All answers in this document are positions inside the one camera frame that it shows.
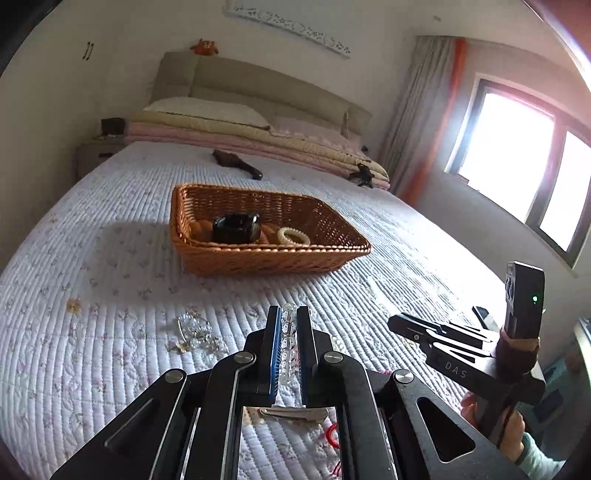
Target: window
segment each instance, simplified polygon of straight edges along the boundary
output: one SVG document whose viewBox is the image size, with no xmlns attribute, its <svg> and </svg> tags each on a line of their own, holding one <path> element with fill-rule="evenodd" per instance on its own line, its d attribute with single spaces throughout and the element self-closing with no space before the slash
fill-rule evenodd
<svg viewBox="0 0 591 480">
<path fill-rule="evenodd" d="M 591 131 L 555 106 L 481 80 L 450 172 L 573 267 L 591 223 L 590 145 Z"/>
</svg>

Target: white bracelet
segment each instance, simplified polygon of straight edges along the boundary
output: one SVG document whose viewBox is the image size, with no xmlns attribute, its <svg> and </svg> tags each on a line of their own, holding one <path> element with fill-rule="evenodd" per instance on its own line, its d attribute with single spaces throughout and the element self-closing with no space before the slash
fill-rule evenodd
<svg viewBox="0 0 591 480">
<path fill-rule="evenodd" d="M 296 243 L 293 240 L 290 240 L 285 236 L 286 234 L 298 238 L 299 240 L 301 240 L 301 242 Z M 279 229 L 279 231 L 277 232 L 277 239 L 279 240 L 279 243 L 281 245 L 286 245 L 288 247 L 300 247 L 310 245 L 310 238 L 305 233 L 302 233 L 299 230 L 296 230 L 295 228 L 289 228 L 286 226 Z"/>
</svg>

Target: pink blanket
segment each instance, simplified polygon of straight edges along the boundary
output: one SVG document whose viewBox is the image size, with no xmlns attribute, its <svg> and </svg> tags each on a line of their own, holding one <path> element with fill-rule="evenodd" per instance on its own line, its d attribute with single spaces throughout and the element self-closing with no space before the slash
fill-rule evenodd
<svg viewBox="0 0 591 480">
<path fill-rule="evenodd" d="M 233 135 L 211 134 L 185 128 L 170 127 L 168 125 L 132 122 L 128 127 L 125 142 L 130 144 L 136 141 L 173 142 L 195 145 L 197 147 L 232 150 L 237 153 L 276 158 L 277 160 L 288 163 L 333 173 L 344 178 L 347 178 L 353 172 L 352 166 L 336 160 L 304 154 L 288 148 L 267 145 L 247 138 L 234 137 Z M 374 179 L 373 184 L 384 190 L 388 190 L 389 188 L 389 183 L 385 180 Z"/>
</svg>

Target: sunlight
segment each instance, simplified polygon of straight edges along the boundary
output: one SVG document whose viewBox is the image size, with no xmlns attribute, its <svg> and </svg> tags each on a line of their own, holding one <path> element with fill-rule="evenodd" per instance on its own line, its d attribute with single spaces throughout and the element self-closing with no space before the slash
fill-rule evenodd
<svg viewBox="0 0 591 480">
<path fill-rule="evenodd" d="M 566 133 L 556 186 L 540 228 L 563 250 L 573 239 L 583 212 L 591 179 L 591 147 Z"/>
<path fill-rule="evenodd" d="M 548 115 L 487 93 L 459 173 L 470 187 L 525 222 L 544 175 L 553 131 Z"/>
</svg>

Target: white quilted bedspread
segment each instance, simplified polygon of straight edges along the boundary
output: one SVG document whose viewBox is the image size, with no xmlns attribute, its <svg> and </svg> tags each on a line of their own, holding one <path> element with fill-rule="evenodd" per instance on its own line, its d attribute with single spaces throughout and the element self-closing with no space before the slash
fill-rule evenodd
<svg viewBox="0 0 591 480">
<path fill-rule="evenodd" d="M 386 325 L 375 281 L 398 309 L 474 323 L 472 305 L 504 313 L 502 282 L 461 245 L 397 198 L 268 158 L 242 155 L 254 181 L 215 164 L 210 149 L 136 143 L 85 177 L 43 218 L 0 277 L 0 436 L 33 480 L 47 479 L 163 372 L 211 368 L 180 353 L 173 319 L 195 310 L 230 350 L 263 327 L 269 305 L 308 305 L 315 328 L 377 371 L 408 367 L 449 404 L 462 389 L 428 372 L 424 357 Z M 168 237 L 170 194 L 209 183 L 317 196 L 372 243 L 371 255 L 323 275 L 198 278 Z M 294 405 L 297 381 L 278 403 Z M 330 478 L 331 424 L 244 417 L 240 479 Z"/>
</svg>

